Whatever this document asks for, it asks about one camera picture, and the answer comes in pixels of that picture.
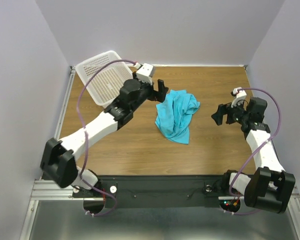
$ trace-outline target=turquoise cloth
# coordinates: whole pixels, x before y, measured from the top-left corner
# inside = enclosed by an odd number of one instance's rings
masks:
[[[163,103],[157,104],[158,116],[155,124],[170,141],[189,144],[189,124],[192,115],[200,107],[193,94],[186,90],[171,90]]]

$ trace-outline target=metal frame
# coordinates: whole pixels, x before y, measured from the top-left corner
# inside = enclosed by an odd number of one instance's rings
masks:
[[[76,70],[74,66],[71,66],[71,73],[69,76],[69,82],[65,92],[61,113],[59,116],[58,124],[55,130],[54,137],[59,138],[62,129],[65,113],[67,110],[67,105],[70,97],[70,92],[74,82]],[[73,188],[71,186],[66,188],[59,188],[57,184],[49,180],[36,180],[33,184],[33,189],[31,192],[30,202],[23,223],[23,228],[20,235],[20,240],[29,240],[33,224],[36,217],[36,212],[38,208],[39,201],[83,201],[83,200],[93,200],[93,201],[103,201],[102,198],[73,198],[72,197]],[[219,199],[232,199],[232,197],[220,197]],[[291,219],[297,233],[297,237],[300,240],[300,194],[298,188],[295,187],[288,204],[288,212],[291,215]]]

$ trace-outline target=metal bolt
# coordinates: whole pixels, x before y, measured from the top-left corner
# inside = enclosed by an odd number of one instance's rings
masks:
[[[212,187],[210,185],[205,186],[205,191],[208,193],[212,192]]]

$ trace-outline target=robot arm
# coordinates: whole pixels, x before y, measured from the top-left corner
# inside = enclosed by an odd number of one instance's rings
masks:
[[[152,76],[154,67],[145,63],[136,64],[137,72],[133,73],[133,79],[124,82],[119,95],[104,109],[100,115],[86,125],[89,148],[106,135],[113,133],[132,118],[134,111],[146,100],[163,102],[168,88],[163,80],[158,80],[158,91],[154,90]],[[60,140],[51,138],[47,141],[40,168],[50,176],[61,188],[69,185],[91,189],[81,181],[78,172],[80,167],[76,161],[85,152],[85,131],[83,128],[63,137]],[[90,170],[85,169],[82,177],[92,186],[98,182],[98,177]]]
[[[243,102],[247,94],[244,90],[238,91],[239,89],[241,87],[231,92],[235,97],[233,102],[220,104],[211,117],[218,126],[222,124],[224,115],[227,115],[227,124],[241,124],[245,140],[254,152],[271,136],[269,126],[263,123],[268,104],[264,99],[251,97],[244,109]],[[250,178],[241,173],[233,188],[244,195],[244,202],[248,207],[284,213],[296,182],[294,175],[287,173],[281,166],[271,141],[254,155],[254,163],[254,175]],[[236,175],[237,172],[231,170],[224,174],[228,187]]]

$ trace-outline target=gray wall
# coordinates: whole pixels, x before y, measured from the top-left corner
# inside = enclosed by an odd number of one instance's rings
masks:
[[[20,237],[69,65],[34,0],[0,0],[0,240]]]
[[[155,64],[248,64],[284,0],[36,0],[71,65],[107,50]]]
[[[274,145],[300,190],[300,0],[286,0],[247,69],[250,84],[269,90],[282,110],[282,126]],[[276,128],[271,103],[266,121]]]

